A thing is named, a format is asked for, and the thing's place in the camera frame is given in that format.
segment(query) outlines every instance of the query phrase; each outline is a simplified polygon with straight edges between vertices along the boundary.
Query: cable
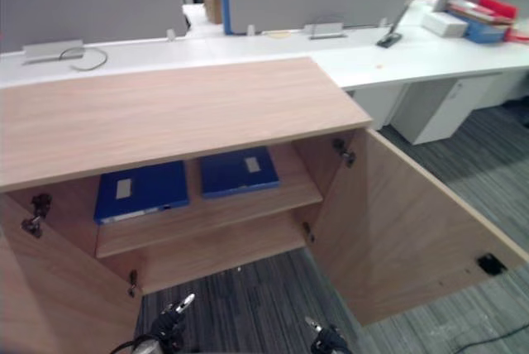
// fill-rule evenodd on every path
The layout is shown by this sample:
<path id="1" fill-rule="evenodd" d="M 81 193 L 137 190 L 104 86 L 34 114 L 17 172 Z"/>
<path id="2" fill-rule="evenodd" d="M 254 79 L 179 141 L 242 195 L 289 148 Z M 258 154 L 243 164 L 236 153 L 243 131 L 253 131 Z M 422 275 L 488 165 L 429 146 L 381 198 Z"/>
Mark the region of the cable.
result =
<path id="1" fill-rule="evenodd" d="M 474 346 L 481 346 L 482 344 L 489 344 L 489 343 L 492 343 L 492 342 L 497 342 L 498 340 L 503 340 L 503 339 L 505 339 L 507 337 L 511 337 L 512 335 L 516 335 L 518 332 L 521 332 L 521 331 L 523 331 L 524 329 L 527 329 L 527 328 L 529 328 L 529 323 L 526 323 L 525 325 L 522 325 L 521 327 L 519 327 L 517 329 L 514 329 L 511 332 L 505 333 L 504 335 L 501 335 L 501 336 L 498 336 L 498 337 L 493 337 L 492 339 L 488 339 L 488 340 L 483 340 L 481 342 L 469 343 L 469 344 L 463 346 L 462 348 L 458 349 L 457 351 L 455 351 L 453 354 L 460 354 L 461 352 L 464 352 L 467 348 L 471 348 L 471 347 L 474 347 Z"/>
<path id="2" fill-rule="evenodd" d="M 84 68 L 84 67 L 78 67 L 78 66 L 71 65 L 70 68 L 72 68 L 72 69 L 74 69 L 76 71 L 91 71 L 91 70 L 95 70 L 95 69 L 103 66 L 108 61 L 108 53 L 105 52 L 104 50 L 100 50 L 99 48 L 84 48 L 83 46 L 75 46 L 73 48 L 68 48 L 67 50 L 63 50 L 60 53 L 60 55 L 59 55 L 59 60 L 62 60 L 64 58 L 64 55 L 67 54 L 68 52 L 71 52 L 72 50 L 81 50 L 83 52 L 83 55 L 86 53 L 87 50 L 93 50 L 93 51 L 99 53 L 100 55 L 102 55 L 102 57 L 103 57 L 102 62 L 99 62 L 98 64 L 96 64 L 96 65 L 94 65 L 92 67 Z"/>

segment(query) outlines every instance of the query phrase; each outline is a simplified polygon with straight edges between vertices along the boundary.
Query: white label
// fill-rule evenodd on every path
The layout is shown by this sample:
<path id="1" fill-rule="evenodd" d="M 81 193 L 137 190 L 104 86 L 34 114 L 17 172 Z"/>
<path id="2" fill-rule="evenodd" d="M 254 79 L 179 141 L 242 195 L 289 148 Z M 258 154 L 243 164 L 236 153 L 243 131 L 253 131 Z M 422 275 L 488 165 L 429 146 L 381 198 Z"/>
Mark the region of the white label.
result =
<path id="1" fill-rule="evenodd" d="M 245 158 L 246 168 L 248 168 L 248 172 L 253 174 L 254 172 L 261 171 L 261 168 L 259 167 L 259 162 L 255 157 L 248 157 Z"/>
<path id="2" fill-rule="evenodd" d="M 131 196 L 132 179 L 121 179 L 117 181 L 116 199 L 126 199 Z"/>
<path id="3" fill-rule="evenodd" d="M 135 212 L 123 213 L 122 215 L 115 216 L 114 222 L 117 222 L 119 220 L 129 219 L 129 218 L 135 218 L 136 216 L 142 216 L 145 214 L 146 214 L 146 211 L 135 211 Z"/>

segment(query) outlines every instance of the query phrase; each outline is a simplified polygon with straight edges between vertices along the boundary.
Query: striped carpet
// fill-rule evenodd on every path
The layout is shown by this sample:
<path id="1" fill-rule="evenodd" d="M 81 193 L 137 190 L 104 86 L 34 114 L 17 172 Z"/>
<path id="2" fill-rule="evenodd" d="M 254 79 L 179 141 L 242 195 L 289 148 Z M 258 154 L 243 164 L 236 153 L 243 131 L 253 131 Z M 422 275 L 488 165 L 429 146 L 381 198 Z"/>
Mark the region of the striped carpet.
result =
<path id="1" fill-rule="evenodd" d="M 391 127 L 382 133 L 529 250 L 529 131 L 507 111 L 476 111 L 451 139 L 420 146 Z M 203 352 L 309 353 L 305 315 L 336 324 L 357 354 L 450 354 L 529 323 L 526 266 L 361 328 L 310 254 L 297 250 L 146 295 L 136 332 L 188 292 L 197 299 L 187 349 Z M 465 353 L 529 353 L 529 330 Z"/>

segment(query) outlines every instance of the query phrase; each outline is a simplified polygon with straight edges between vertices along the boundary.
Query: white drawer unit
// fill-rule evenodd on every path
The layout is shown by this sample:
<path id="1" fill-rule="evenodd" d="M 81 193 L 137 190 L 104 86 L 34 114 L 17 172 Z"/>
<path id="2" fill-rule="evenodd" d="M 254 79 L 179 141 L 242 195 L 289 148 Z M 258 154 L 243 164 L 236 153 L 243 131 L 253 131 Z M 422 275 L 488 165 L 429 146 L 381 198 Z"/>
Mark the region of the white drawer unit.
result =
<path id="1" fill-rule="evenodd" d="M 371 127 L 378 131 L 389 124 L 393 108 L 398 103 L 402 91 L 402 84 L 390 84 L 356 89 L 349 92 L 349 95 L 373 118 Z"/>
<path id="2" fill-rule="evenodd" d="M 413 145 L 446 139 L 477 108 L 496 77 L 490 74 L 412 84 L 391 125 Z"/>

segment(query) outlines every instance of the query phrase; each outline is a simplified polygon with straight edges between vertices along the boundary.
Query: blue folder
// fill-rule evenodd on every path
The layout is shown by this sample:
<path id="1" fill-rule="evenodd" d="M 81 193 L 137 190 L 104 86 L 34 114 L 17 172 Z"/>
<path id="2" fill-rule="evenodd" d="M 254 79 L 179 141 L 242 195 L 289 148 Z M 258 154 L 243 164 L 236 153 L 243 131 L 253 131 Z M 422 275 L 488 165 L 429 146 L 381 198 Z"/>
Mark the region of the blue folder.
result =
<path id="1" fill-rule="evenodd" d="M 94 220 L 107 224 L 189 204 L 182 161 L 101 176 Z"/>
<path id="2" fill-rule="evenodd" d="M 266 147 L 209 155 L 199 163 L 206 199 L 279 186 L 279 177 Z"/>

